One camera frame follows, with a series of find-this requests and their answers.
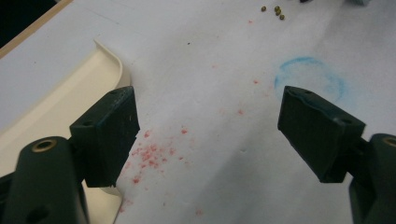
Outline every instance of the cream plastic tray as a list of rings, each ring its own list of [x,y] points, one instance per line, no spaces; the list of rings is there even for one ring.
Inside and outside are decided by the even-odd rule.
[[[95,43],[96,50],[74,72],[1,133],[1,176],[15,170],[20,151],[27,144],[47,136],[69,138],[69,126],[97,100],[108,91],[131,84],[131,78],[123,70],[120,59],[99,42]],[[90,222],[113,223],[121,204],[120,195],[88,189],[85,183],[83,185]]]

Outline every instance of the beige tray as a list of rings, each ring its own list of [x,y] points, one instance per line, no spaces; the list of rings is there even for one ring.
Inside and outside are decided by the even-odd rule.
[[[131,84],[120,59],[99,42],[95,43],[96,50],[72,74],[1,133],[0,176],[15,170],[19,153],[27,144],[46,136],[69,138],[69,126],[91,105],[108,91]],[[84,189],[90,222],[113,223],[120,207],[120,195],[85,186]]]

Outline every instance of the blue marker drawing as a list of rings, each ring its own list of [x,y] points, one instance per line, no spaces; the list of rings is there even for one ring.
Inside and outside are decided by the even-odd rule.
[[[279,67],[274,83],[276,97],[281,100],[285,86],[313,91],[335,103],[345,94],[345,82],[325,63],[312,57],[299,57]]]

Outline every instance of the white table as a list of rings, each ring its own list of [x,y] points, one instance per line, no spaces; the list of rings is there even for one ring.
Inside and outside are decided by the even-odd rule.
[[[0,61],[0,127],[97,38],[131,71],[142,128],[116,223],[352,223],[350,177],[319,184],[277,130],[282,87],[342,107],[367,124],[366,140],[396,134],[395,10],[391,0],[75,0]]]

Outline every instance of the blue smudge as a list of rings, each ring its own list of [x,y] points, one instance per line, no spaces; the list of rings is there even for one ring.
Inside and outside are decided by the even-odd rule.
[[[274,82],[276,97],[282,99],[285,86],[307,89],[335,103],[345,93],[345,83],[322,61],[299,57],[279,66]]]

